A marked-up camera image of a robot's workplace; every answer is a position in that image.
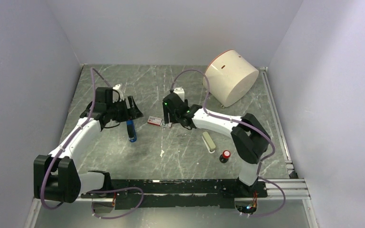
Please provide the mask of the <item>red white staple box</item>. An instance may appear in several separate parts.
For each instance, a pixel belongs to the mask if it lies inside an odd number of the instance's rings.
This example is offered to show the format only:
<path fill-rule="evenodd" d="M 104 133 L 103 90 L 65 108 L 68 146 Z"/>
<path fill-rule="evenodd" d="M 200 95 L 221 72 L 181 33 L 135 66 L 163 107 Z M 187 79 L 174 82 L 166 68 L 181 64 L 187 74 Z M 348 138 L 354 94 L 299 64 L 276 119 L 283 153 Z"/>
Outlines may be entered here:
<path fill-rule="evenodd" d="M 156 126 L 161 126 L 162 125 L 162 118 L 159 117 L 154 117 L 154 116 L 149 116 L 147 123 L 151 124 L 151 125 L 156 125 Z"/>

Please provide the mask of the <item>blue black stapler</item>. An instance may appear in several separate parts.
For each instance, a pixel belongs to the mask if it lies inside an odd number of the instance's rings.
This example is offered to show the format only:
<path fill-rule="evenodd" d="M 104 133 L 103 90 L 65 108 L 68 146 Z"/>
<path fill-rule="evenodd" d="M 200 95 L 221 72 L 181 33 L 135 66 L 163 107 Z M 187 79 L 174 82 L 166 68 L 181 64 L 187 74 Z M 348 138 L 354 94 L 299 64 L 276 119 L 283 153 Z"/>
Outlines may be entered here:
<path fill-rule="evenodd" d="M 128 140 L 131 143 L 134 143 L 137 140 L 137 136 L 133 120 L 126 121 L 126 128 L 127 128 Z"/>

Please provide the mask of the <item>beige white stapler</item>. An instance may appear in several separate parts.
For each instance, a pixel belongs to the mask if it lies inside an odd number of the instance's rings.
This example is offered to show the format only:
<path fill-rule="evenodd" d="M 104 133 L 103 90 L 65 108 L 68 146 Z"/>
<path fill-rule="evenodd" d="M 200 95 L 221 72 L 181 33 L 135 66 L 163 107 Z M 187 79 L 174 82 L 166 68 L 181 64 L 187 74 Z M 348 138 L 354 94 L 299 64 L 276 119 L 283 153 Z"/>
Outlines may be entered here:
<path fill-rule="evenodd" d="M 208 153 L 212 154 L 216 151 L 216 144 L 214 143 L 213 139 L 210 137 L 208 132 L 202 133 L 202 140 L 205 143 Z"/>

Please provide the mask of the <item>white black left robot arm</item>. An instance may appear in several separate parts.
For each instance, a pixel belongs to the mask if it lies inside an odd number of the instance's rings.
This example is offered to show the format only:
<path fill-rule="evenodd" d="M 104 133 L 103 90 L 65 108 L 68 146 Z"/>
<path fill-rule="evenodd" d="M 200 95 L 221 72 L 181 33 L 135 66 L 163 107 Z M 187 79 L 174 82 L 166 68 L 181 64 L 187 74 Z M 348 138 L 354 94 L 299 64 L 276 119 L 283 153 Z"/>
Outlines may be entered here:
<path fill-rule="evenodd" d="M 132 121 L 143 117 L 133 96 L 124 97 L 116 87 L 99 87 L 94 100 L 81 113 L 79 120 L 65 140 L 48 155 L 39 155 L 33 162 L 34 197 L 37 199 L 72 203 L 81 194 L 95 192 L 105 198 L 114 189 L 106 171 L 80 174 L 82 154 L 111 121 L 125 122 L 132 141 L 136 133 Z"/>

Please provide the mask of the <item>red black push button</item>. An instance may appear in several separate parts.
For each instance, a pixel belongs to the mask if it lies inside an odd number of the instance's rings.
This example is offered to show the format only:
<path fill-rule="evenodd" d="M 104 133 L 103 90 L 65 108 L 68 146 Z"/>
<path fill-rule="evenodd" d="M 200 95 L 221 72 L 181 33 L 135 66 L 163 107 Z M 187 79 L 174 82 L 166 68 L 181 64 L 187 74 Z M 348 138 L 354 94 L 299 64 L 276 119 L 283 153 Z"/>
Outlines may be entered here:
<path fill-rule="evenodd" d="M 221 153 L 221 155 L 219 156 L 219 161 L 220 161 L 221 163 L 226 163 L 226 162 L 229 160 L 230 156 L 231 156 L 231 152 L 230 152 L 230 151 L 228 151 L 228 150 L 224 150 L 224 151 Z"/>

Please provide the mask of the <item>cream cylindrical container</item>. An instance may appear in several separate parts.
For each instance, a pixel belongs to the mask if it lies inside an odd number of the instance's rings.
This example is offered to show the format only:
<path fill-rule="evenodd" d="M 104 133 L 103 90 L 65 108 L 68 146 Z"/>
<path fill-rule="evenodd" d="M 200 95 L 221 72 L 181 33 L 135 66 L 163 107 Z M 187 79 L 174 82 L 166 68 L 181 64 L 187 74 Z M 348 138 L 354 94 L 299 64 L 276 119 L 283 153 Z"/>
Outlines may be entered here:
<path fill-rule="evenodd" d="M 234 49 L 218 55 L 206 68 L 207 78 L 202 80 L 223 106 L 229 107 L 239 101 L 252 88 L 259 70 Z"/>

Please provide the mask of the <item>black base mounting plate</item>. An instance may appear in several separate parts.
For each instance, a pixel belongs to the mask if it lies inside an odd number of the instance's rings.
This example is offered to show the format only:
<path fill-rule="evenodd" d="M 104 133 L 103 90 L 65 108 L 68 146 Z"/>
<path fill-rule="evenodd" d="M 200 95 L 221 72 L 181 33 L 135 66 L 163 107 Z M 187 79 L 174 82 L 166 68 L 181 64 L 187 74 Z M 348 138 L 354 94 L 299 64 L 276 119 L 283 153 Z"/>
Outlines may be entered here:
<path fill-rule="evenodd" d="M 266 183 L 247 186 L 238 179 L 111 180 L 117 193 L 84 193 L 80 199 L 114 202 L 115 209 L 208 207 L 235 208 L 235 200 L 265 198 Z"/>

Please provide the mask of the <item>aluminium frame rail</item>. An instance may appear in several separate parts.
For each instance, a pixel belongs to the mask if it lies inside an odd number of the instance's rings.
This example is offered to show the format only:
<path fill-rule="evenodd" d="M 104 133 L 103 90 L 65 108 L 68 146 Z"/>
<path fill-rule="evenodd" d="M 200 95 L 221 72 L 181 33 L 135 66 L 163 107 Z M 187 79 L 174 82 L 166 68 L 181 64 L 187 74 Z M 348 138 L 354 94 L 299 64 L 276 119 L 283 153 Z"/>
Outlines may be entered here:
<path fill-rule="evenodd" d="M 162 99 L 177 77 L 176 85 L 186 91 L 190 104 L 204 101 L 201 72 L 204 66 L 171 65 L 96 65 L 112 84 L 134 96 L 143 118 L 135 121 L 137 141 L 127 139 L 126 125 L 104 130 L 82 154 L 79 168 L 103 170 L 114 179 L 210 179 L 236 178 L 241 162 L 233 142 L 224 135 L 211 133 L 217 151 L 207 152 L 201 130 L 185 130 L 179 125 L 161 128 L 149 125 L 149 116 L 162 117 Z M 207 107 L 215 112 L 242 116 L 254 114 L 271 136 L 275 153 L 266 159 L 260 171 L 269 185 L 270 195 L 259 199 L 253 217 L 235 209 L 219 207 L 139 208 L 124 216 L 113 210 L 101 220 L 92 216 L 90 202 L 78 200 L 56 210 L 35 205 L 29 227 L 34 228 L 309 228 L 316 222 L 304 180 L 297 180 L 273 103 L 265 68 L 255 84 L 237 103 L 224 108 L 209 97 Z M 219 161 L 224 150 L 231 152 L 226 163 Z"/>

